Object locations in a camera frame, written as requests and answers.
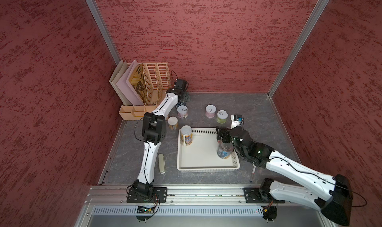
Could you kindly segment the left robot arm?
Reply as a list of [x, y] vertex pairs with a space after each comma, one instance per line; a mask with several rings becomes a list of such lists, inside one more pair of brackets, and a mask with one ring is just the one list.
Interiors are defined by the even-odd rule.
[[167, 132], [166, 117], [173, 107], [182, 100], [187, 93], [187, 87], [173, 87], [166, 91], [164, 100], [152, 112], [143, 116], [142, 139], [144, 154], [137, 179], [130, 185], [131, 195], [143, 202], [150, 202], [154, 198], [154, 169], [159, 147]]

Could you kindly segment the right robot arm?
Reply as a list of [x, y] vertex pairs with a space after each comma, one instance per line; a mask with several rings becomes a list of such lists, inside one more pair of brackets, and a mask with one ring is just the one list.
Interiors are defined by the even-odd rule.
[[293, 186], [265, 179], [258, 191], [263, 202], [294, 202], [319, 210], [338, 225], [350, 225], [353, 193], [347, 177], [320, 173], [295, 162], [274, 148], [255, 142], [239, 125], [216, 127], [216, 138], [229, 143], [243, 160], [255, 167], [276, 172], [297, 183]]

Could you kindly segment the tall yellow blue can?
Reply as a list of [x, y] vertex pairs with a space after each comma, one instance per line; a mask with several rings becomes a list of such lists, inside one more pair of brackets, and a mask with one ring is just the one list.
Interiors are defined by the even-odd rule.
[[181, 128], [181, 140], [184, 146], [188, 146], [192, 144], [193, 129], [189, 125], [184, 125]]

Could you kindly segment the blue can pink lid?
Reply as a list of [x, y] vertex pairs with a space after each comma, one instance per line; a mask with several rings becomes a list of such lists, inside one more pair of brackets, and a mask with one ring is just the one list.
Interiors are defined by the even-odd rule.
[[176, 107], [178, 108], [179, 106], [185, 106], [187, 102], [190, 101], [190, 96], [189, 95], [185, 95], [181, 100], [179, 100], [179, 102], [177, 103]]
[[217, 155], [221, 159], [227, 159], [233, 152], [233, 146], [231, 143], [218, 142]]

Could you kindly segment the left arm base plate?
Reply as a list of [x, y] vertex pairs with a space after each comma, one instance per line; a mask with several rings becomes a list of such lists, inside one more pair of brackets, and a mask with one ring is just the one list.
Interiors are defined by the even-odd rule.
[[139, 192], [133, 188], [129, 189], [127, 194], [127, 203], [166, 203], [168, 188], [167, 187], [153, 187], [148, 192]]

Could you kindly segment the white plastic basket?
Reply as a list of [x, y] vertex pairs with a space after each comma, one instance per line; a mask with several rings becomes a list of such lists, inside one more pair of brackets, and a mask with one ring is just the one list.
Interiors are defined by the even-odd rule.
[[240, 168], [239, 158], [232, 153], [227, 159], [217, 155], [215, 128], [194, 128], [191, 145], [184, 145], [178, 134], [177, 169], [183, 173], [231, 172]]

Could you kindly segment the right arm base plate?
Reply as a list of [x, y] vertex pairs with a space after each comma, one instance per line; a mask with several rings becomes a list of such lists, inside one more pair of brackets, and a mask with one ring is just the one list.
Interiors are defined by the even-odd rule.
[[269, 193], [261, 193], [260, 188], [243, 188], [246, 204], [284, 204], [283, 200], [276, 200]]

